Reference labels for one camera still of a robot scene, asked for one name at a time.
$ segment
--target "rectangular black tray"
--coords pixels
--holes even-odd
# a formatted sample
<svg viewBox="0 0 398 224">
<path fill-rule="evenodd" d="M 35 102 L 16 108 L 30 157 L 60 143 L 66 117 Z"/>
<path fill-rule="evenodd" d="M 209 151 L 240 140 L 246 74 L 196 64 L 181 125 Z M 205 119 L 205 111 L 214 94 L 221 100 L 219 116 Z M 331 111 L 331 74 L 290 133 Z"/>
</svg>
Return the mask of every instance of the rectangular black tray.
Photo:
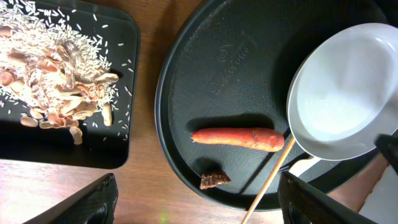
<svg viewBox="0 0 398 224">
<path fill-rule="evenodd" d="M 83 131 L 83 144 L 73 144 L 72 136 L 67 128 L 65 129 L 40 129 L 27 128 L 20 125 L 21 113 L 29 113 L 29 109 L 23 107 L 25 103 L 14 103 L 5 100 L 0 108 L 0 159 L 12 159 L 19 161 L 46 162 L 52 164 L 65 164 L 72 166 L 95 167 L 102 169 L 115 169 L 122 166 L 128 159 L 130 147 L 130 133 L 132 127 L 132 106 L 134 99 L 134 84 L 137 72 L 139 56 L 140 33 L 134 19 L 119 9 L 99 6 L 82 1 L 37 1 L 37 9 L 60 8 L 62 12 L 70 16 L 66 21 L 72 29 L 78 30 L 76 24 L 81 27 L 81 33 L 88 36 L 99 34 L 103 37 L 102 50 L 99 52 L 106 55 L 112 62 L 111 71 L 120 77 L 116 83 L 119 90 L 119 97 L 115 94 L 116 106 L 119 110 L 113 111 L 113 125 L 106 127 L 103 124 L 101 113 L 80 122 Z M 60 17 L 53 17 L 52 22 L 57 23 Z"/>
</svg>

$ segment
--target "black plate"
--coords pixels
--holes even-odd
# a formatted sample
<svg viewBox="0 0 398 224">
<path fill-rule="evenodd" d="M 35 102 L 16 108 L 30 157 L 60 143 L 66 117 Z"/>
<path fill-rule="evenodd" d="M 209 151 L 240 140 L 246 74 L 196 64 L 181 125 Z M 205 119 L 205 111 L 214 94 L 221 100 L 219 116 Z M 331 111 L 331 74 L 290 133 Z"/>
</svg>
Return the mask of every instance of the black plate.
<svg viewBox="0 0 398 224">
<path fill-rule="evenodd" d="M 48 162 L 53 164 L 66 164 L 73 166 L 97 167 L 104 169 L 114 169 L 122 166 L 129 155 L 129 138 L 131 121 L 127 121 L 126 112 L 132 115 L 133 97 L 131 97 L 124 86 L 133 91 L 135 84 L 135 73 L 127 68 L 131 67 L 137 71 L 138 53 L 140 35 L 137 24 L 127 13 L 110 7 L 99 6 L 92 3 L 81 1 L 38 1 L 37 9 L 55 9 L 60 7 L 62 12 L 70 15 L 67 22 L 72 29 L 78 30 L 76 24 L 82 28 L 81 33 L 93 36 L 99 34 L 103 37 L 102 50 L 99 52 L 105 56 L 105 50 L 108 48 L 107 57 L 112 62 L 111 71 L 117 73 L 121 78 L 116 83 L 119 88 L 120 97 L 116 106 L 119 110 L 113 112 L 114 122 L 111 127 L 103 124 L 101 113 L 95 113 L 94 116 L 80 122 L 80 128 L 83 131 L 83 144 L 75 146 L 68 129 L 40 129 L 27 128 L 19 124 L 21 113 L 28 113 L 29 110 L 22 107 L 24 103 L 18 105 L 5 100 L 0 96 L 0 100 L 6 102 L 3 108 L 0 108 L 0 158 L 14 159 L 21 161 Z M 53 17 L 52 22 L 57 23 L 61 17 Z M 104 47 L 105 40 L 108 41 L 108 47 Z M 128 63 L 129 66 L 122 67 L 122 63 Z M 96 122 L 98 128 L 92 127 Z M 122 129 L 121 126 L 127 124 L 129 129 Z"/>
<path fill-rule="evenodd" d="M 213 0 L 199 5 L 166 58 L 155 102 L 157 134 L 178 177 L 204 198 L 248 209 L 282 152 L 192 143 L 192 133 L 201 128 L 260 126 L 288 136 L 287 92 L 305 57 L 348 27 L 367 22 L 396 25 L 397 3 L 391 2 Z M 376 155 L 372 151 L 344 162 L 320 161 L 300 178 L 330 192 Z M 306 157 L 294 146 L 282 170 Z M 200 176 L 215 167 L 222 168 L 232 183 L 199 190 Z M 278 182 L 279 175 L 257 210 L 280 208 Z"/>
</svg>

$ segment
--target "chopstick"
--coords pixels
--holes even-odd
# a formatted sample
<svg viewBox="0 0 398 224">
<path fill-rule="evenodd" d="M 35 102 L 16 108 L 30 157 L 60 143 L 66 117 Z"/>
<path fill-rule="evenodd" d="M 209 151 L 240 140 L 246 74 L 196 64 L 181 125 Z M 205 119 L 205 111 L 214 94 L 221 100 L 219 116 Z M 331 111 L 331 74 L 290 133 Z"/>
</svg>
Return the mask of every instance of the chopstick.
<svg viewBox="0 0 398 224">
<path fill-rule="evenodd" d="M 257 205 L 260 202 L 262 196 L 264 196 L 264 194 L 267 191 L 268 187 L 270 186 L 272 180 L 275 178 L 276 174 L 278 173 L 279 168 L 284 163 L 287 155 L 289 154 L 289 152 L 292 149 L 292 147 L 293 147 L 295 142 L 296 142 L 296 140 L 294 139 L 294 137 L 292 137 L 292 139 L 287 144 L 287 146 L 285 148 L 285 151 L 282 153 L 282 155 L 280 156 L 280 158 L 279 158 L 278 162 L 276 163 L 274 169 L 272 170 L 271 174 L 267 178 L 266 183 L 262 186 L 262 189 L 260 190 L 260 193 L 257 195 L 256 199 L 254 199 L 253 203 L 251 204 L 251 206 L 250 206 L 248 212 L 246 213 L 246 215 L 244 216 L 243 221 L 242 221 L 241 224 L 245 224 L 249 220 L 251 214 L 253 213 L 254 209 L 257 207 Z"/>
</svg>

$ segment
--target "wooden surface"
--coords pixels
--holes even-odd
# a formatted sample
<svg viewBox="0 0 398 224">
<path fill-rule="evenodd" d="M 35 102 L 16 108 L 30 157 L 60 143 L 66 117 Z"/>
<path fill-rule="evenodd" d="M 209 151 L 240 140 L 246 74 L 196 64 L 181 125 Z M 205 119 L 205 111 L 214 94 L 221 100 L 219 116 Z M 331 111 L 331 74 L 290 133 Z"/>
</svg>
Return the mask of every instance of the wooden surface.
<svg viewBox="0 0 398 224">
<path fill-rule="evenodd" d="M 155 88 L 162 63 L 179 27 L 200 0 L 92 2 L 128 12 L 141 30 L 129 160 L 111 171 L 0 160 L 0 223 L 27 221 L 107 172 L 115 173 L 119 187 L 115 223 L 240 223 L 245 212 L 215 205 L 178 179 L 155 132 Z M 356 190 L 348 184 L 333 192 L 333 198 L 358 210 L 385 166 L 379 158 L 353 180 Z M 367 188 L 359 193 L 361 181 Z M 282 223 L 281 212 L 255 212 L 248 223 Z"/>
</svg>

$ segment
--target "round black tray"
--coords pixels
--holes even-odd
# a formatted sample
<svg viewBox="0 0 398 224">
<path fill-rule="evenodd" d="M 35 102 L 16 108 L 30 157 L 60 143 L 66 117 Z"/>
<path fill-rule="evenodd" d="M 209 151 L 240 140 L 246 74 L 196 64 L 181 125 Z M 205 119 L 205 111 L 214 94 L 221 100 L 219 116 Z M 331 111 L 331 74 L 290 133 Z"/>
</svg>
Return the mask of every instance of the round black tray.
<svg viewBox="0 0 398 224">
<path fill-rule="evenodd" d="M 327 38 L 367 22 L 390 23 L 390 1 L 205 1 L 188 18 L 160 74 L 155 100 L 157 134 L 170 166 L 194 192 L 245 210 L 275 165 L 275 154 L 236 146 L 204 145 L 201 128 L 267 127 L 287 137 L 286 97 L 296 69 Z M 330 192 L 365 168 L 372 151 L 343 161 L 320 161 L 300 178 Z M 296 145 L 281 170 L 308 157 Z M 232 183 L 200 190 L 200 176 L 221 168 Z M 280 208 L 274 179 L 257 211 Z"/>
</svg>

